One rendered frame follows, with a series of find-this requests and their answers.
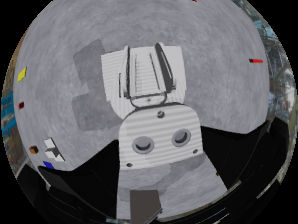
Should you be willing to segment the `orange-brown rectangular block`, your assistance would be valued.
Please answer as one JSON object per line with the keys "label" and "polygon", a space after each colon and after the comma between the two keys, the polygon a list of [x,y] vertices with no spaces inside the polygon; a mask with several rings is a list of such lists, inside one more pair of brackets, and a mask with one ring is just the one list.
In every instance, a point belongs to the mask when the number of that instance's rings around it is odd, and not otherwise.
{"label": "orange-brown rectangular block", "polygon": [[37,149],[36,145],[33,145],[33,147],[29,148],[29,152],[31,153],[39,153],[39,149]]}

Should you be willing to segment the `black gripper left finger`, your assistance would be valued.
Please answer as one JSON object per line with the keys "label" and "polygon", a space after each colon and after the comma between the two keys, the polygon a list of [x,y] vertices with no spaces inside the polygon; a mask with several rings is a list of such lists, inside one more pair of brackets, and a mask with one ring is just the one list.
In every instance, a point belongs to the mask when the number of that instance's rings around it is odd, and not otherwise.
{"label": "black gripper left finger", "polygon": [[41,176],[49,185],[74,194],[78,200],[90,208],[104,214],[106,218],[116,220],[118,172],[120,172],[120,147],[118,140],[94,153],[88,161],[74,171],[57,171],[37,165]]}

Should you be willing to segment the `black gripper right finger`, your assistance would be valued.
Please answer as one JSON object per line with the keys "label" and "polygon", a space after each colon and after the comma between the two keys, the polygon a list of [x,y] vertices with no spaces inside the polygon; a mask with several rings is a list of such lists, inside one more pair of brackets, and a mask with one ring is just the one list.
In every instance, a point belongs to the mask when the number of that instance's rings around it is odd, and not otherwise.
{"label": "black gripper right finger", "polygon": [[269,128],[269,121],[265,121],[249,133],[234,133],[221,131],[210,127],[202,127],[202,149],[216,168],[226,189],[238,183],[239,175],[247,167],[251,155],[257,147],[259,139]]}

